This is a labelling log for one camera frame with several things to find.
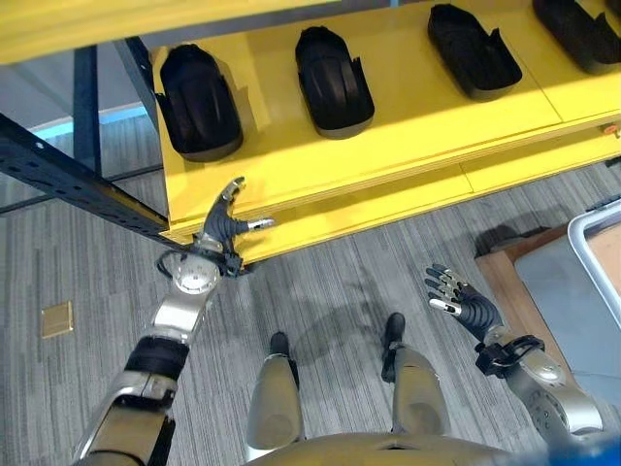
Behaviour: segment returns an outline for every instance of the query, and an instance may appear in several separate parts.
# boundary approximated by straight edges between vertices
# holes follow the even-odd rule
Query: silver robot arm
[[[479,341],[476,366],[507,380],[551,449],[589,444],[601,437],[602,417],[593,399],[568,383],[563,368],[533,335],[516,336],[503,326],[496,306],[451,269],[433,264],[425,280],[430,305],[455,317]]]
[[[218,196],[188,251],[167,251],[157,261],[158,270],[172,280],[173,287],[76,446],[76,466],[166,464],[175,431],[167,411],[205,306],[222,277],[244,272],[233,238],[274,224],[270,218],[246,222],[229,217],[243,182],[243,178],[233,180]],[[174,264],[170,271],[164,264],[169,255]]]

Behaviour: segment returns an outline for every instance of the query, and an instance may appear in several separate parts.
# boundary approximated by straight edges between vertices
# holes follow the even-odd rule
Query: black plastic part
[[[222,244],[248,231],[247,221],[231,218],[228,207],[229,202],[226,199],[219,199],[207,215],[203,226],[205,233]]]
[[[289,353],[289,338],[284,332],[276,332],[270,338],[270,354],[284,354],[287,357]]]
[[[195,162],[235,151],[244,135],[228,84],[217,63],[196,45],[172,49],[160,71],[157,94],[173,148]]]
[[[534,0],[535,13],[585,72],[613,71],[621,60],[619,37],[601,13],[593,19],[574,0]]]
[[[397,351],[390,349],[393,342],[401,342],[406,331],[406,318],[401,313],[393,313],[386,320],[384,333],[381,337],[383,353],[381,355],[381,379],[386,383],[395,381],[395,356]]]
[[[474,15],[452,5],[431,9],[427,31],[457,83],[472,99],[493,100],[522,79],[522,71],[494,29],[487,34]]]
[[[144,337],[129,355],[126,371],[147,372],[176,381],[189,353],[187,345],[158,337]]]
[[[300,88],[321,136],[348,138],[371,123],[376,107],[360,58],[351,60],[340,36],[324,26],[305,29],[295,58]]]
[[[147,466],[166,466],[168,462],[168,454],[171,451],[171,445],[173,444],[173,434],[175,434],[175,420],[171,417],[166,417],[162,428],[157,436],[155,447],[151,453],[151,458],[148,460]]]
[[[479,343],[474,348],[478,352],[476,367],[485,376],[496,376],[499,379],[504,379],[507,376],[507,372],[520,359],[536,349],[545,350],[545,344],[533,335],[523,335],[504,346],[494,343],[486,347],[483,343]]]
[[[455,318],[480,342],[490,328],[503,323],[496,306],[472,286],[462,288],[461,298],[462,312]]]
[[[618,17],[621,17],[621,0],[606,0],[606,4]]]

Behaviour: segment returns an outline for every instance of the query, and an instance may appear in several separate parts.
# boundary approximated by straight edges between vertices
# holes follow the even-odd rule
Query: robot leg
[[[438,375],[425,356],[402,343],[393,343],[395,392],[392,404],[394,433],[448,433],[450,424]]]
[[[270,354],[256,382],[245,438],[246,461],[304,439],[294,365],[286,354]]]

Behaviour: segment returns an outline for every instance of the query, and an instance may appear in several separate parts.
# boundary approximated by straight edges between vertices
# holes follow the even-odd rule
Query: black metal beam
[[[141,175],[157,172],[162,168],[164,168],[164,165],[162,165],[161,163],[157,163],[155,165],[149,165],[148,167],[119,173],[117,175],[114,175],[113,177],[106,177],[106,180],[108,180],[109,182],[122,182],[123,180],[130,180],[135,177],[140,177]],[[41,196],[31,197],[30,199],[24,199],[23,201],[18,201],[6,206],[0,206],[0,216],[3,214],[8,214],[9,212],[18,211],[19,209],[23,209],[24,207],[30,207],[36,204],[40,204],[42,202],[48,201],[49,199],[53,199],[53,197],[44,194]]]
[[[168,219],[0,114],[0,172],[168,247]]]
[[[101,175],[97,46],[74,52],[74,158]]]
[[[139,37],[128,37],[120,41],[114,41],[120,60],[123,62],[127,76],[134,85],[138,97],[143,102],[147,115],[153,123],[155,131],[157,126],[157,107],[153,93],[153,70],[148,59],[148,50]]]

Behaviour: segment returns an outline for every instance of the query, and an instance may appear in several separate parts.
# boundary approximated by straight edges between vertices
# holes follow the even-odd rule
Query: yellow shelf
[[[433,3],[198,41],[232,87],[245,142],[223,160],[188,162],[173,150],[160,115],[170,220],[164,235],[190,242],[213,198],[240,175],[247,187],[233,214],[272,215],[279,223],[238,242],[245,259],[255,261],[621,152],[619,141],[597,127],[621,120],[621,75],[591,77],[568,64],[550,37],[540,37],[547,31],[530,2],[456,2],[488,30],[501,27],[524,74],[509,95],[487,103],[461,93],[430,44]],[[603,8],[603,0],[585,3]],[[317,24],[361,56],[376,103],[373,124],[351,139],[316,135],[299,89],[295,45],[304,28]],[[532,54],[531,36],[545,44],[545,56]],[[160,91],[158,70],[168,51],[152,54]]]
[[[563,121],[619,112],[621,75],[591,76],[580,70],[537,19],[532,0],[456,0],[452,3],[471,11],[488,28],[500,27],[505,41],[517,50]],[[606,12],[608,23],[617,34],[621,34],[619,18],[607,7],[605,0],[581,0],[580,5],[592,17]],[[516,9],[523,13],[516,15]]]
[[[190,24],[335,0],[3,0],[0,63]]]
[[[597,129],[461,164],[473,192],[489,192],[554,175],[621,154],[621,140]]]
[[[620,152],[621,142],[613,135],[602,136],[597,129],[585,130],[483,157],[461,167],[452,166],[276,213],[276,228],[244,235],[236,248],[246,262],[254,262],[606,160]]]
[[[160,118],[171,223],[200,222],[220,185],[239,175],[249,183],[237,214],[261,216],[452,164],[464,152],[508,141],[526,144],[544,128],[562,123],[521,63],[524,78],[509,95],[488,103],[464,96],[427,37],[432,5],[198,41],[220,60],[245,141],[220,161],[188,162],[172,148]],[[376,104],[371,127],[347,140],[330,141],[315,133],[299,88],[294,49],[300,32],[314,24],[342,35],[352,56],[361,56]],[[152,55],[158,91],[168,51]]]

